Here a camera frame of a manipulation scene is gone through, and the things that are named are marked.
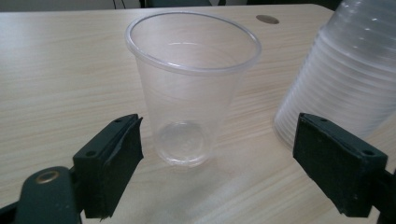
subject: wood grain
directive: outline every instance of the wood grain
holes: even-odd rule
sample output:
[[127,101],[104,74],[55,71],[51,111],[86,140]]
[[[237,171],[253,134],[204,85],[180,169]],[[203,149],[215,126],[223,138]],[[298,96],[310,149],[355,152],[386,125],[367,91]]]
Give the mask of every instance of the wood grain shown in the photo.
[[[114,217],[102,223],[375,223],[374,209],[368,219],[339,215],[272,129],[277,106],[332,12],[313,5],[184,9],[237,21],[263,47],[213,159],[190,170],[155,154],[140,77],[123,39],[133,19],[163,9],[0,14],[0,206],[18,200],[29,175],[71,167],[72,156],[111,120],[138,113],[145,118],[145,159]],[[395,123],[394,116],[368,139],[389,154],[390,171]]]

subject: black mount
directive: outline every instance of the black mount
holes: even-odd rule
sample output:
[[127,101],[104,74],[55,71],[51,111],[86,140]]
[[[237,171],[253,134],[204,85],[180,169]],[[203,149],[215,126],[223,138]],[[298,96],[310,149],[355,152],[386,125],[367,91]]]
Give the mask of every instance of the black mount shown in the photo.
[[388,156],[331,121],[300,114],[293,157],[347,217],[396,223],[396,175],[385,170]]
[[143,159],[136,114],[115,119],[74,157],[74,167],[51,167],[28,177],[21,197],[0,210],[0,223],[76,224],[111,217]]

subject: stack of plastic cups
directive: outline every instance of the stack of plastic cups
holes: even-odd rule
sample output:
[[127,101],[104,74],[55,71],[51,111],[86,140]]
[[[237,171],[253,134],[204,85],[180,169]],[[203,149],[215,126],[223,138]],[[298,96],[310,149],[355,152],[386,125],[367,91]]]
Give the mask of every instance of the stack of plastic cups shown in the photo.
[[275,117],[292,147],[300,113],[360,138],[396,110],[396,1],[346,0],[323,26]]

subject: cup bottom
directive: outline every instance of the cup bottom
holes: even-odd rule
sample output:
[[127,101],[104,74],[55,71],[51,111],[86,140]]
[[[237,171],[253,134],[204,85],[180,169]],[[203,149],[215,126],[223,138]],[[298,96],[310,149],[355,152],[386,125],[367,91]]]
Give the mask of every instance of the cup bottom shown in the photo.
[[170,164],[193,167],[209,158],[210,140],[196,122],[170,123],[160,129],[156,136],[157,153]]

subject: round hole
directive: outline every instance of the round hole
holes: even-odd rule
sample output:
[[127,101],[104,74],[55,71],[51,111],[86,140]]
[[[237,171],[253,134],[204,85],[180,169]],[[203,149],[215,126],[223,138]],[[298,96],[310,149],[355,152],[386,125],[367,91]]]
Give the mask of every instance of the round hole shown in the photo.
[[46,184],[46,183],[49,183],[52,180],[58,178],[58,176],[59,176],[59,172],[57,172],[57,171],[47,171],[46,173],[39,175],[35,179],[35,182],[37,184]]
[[363,150],[363,153],[366,154],[367,156],[374,156],[374,152],[370,150]]
[[272,16],[267,16],[267,15],[258,15],[256,16],[256,19],[268,24],[278,24],[279,20],[275,17]]
[[89,151],[89,152],[87,152],[85,155],[86,155],[87,157],[92,157],[92,156],[94,156],[95,154],[96,154],[95,151]]

